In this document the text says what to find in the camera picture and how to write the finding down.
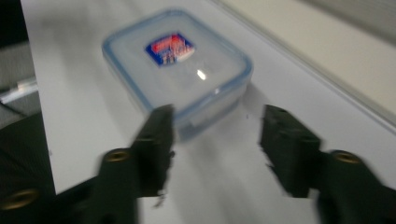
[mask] red and blue label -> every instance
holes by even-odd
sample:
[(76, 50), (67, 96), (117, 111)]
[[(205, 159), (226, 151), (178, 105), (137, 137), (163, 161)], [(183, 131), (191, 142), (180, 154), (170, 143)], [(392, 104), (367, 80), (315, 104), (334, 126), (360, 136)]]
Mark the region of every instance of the red and blue label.
[(184, 61), (194, 51), (194, 45), (179, 33), (172, 33), (158, 38), (146, 47), (146, 52), (158, 65)]

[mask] black cable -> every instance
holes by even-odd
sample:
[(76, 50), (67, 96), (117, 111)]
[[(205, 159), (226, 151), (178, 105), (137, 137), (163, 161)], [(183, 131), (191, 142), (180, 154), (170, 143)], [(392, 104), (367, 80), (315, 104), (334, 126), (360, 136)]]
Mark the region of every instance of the black cable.
[(18, 115), (21, 116), (21, 117), (24, 117), (24, 118), (27, 117), (27, 115), (24, 114), (23, 112), (21, 112), (21, 111), (19, 111), (19, 110), (17, 110), (17, 109), (14, 109), (14, 108), (12, 108), (12, 107), (9, 106), (9, 105), (5, 105), (5, 104), (3, 104), (2, 102), (0, 102), (0, 106), (3, 107), (4, 109), (8, 110), (8, 111), (13, 112), (14, 114), (18, 114)]

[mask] clear plastic container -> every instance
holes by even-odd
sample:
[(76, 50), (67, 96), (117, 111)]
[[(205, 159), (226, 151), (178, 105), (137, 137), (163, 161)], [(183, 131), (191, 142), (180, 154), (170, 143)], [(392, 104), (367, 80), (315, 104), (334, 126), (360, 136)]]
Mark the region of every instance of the clear plastic container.
[(246, 54), (182, 10), (116, 32), (103, 53), (145, 113), (174, 105), (181, 139), (236, 106), (252, 70)]

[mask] container lid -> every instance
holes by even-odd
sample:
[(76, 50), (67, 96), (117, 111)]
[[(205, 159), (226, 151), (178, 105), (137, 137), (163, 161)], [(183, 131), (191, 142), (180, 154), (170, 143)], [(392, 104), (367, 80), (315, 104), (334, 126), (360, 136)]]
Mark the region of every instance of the container lid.
[(250, 59), (181, 10), (167, 10), (105, 40), (103, 52), (148, 112), (173, 104), (176, 119), (249, 79)]

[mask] screw hole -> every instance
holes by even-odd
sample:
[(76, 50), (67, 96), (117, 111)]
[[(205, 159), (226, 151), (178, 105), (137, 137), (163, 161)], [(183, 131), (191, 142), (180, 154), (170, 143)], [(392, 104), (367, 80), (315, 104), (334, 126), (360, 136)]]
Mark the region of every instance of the screw hole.
[(128, 152), (126, 151), (116, 151), (107, 155), (107, 161), (123, 161), (129, 157)]
[(2, 210), (11, 210), (24, 207), (34, 202), (38, 197), (38, 191), (35, 189), (21, 190), (8, 198), (1, 204)]
[(360, 163), (361, 162), (361, 160), (359, 160), (359, 158), (357, 158), (356, 156), (349, 154), (349, 153), (345, 153), (345, 152), (336, 153), (335, 158), (339, 161), (344, 161), (344, 162), (348, 162), (348, 163)]

